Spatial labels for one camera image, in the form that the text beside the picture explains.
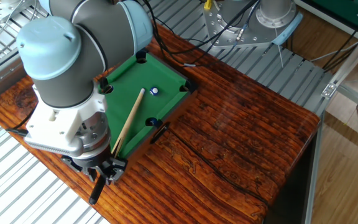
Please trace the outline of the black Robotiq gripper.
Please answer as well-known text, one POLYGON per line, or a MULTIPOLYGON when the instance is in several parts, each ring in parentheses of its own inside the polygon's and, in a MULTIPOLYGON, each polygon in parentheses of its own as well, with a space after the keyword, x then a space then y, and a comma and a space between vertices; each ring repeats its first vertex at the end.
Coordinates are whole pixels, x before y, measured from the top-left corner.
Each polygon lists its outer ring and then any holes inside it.
POLYGON ((74 158, 62 156, 60 160, 73 171, 86 175, 92 182, 96 180, 97 172, 90 167, 101 165, 101 175, 106 179, 105 184, 110 185, 121 178, 128 163, 126 159, 110 156, 111 147, 108 145, 105 149, 97 148, 74 158))

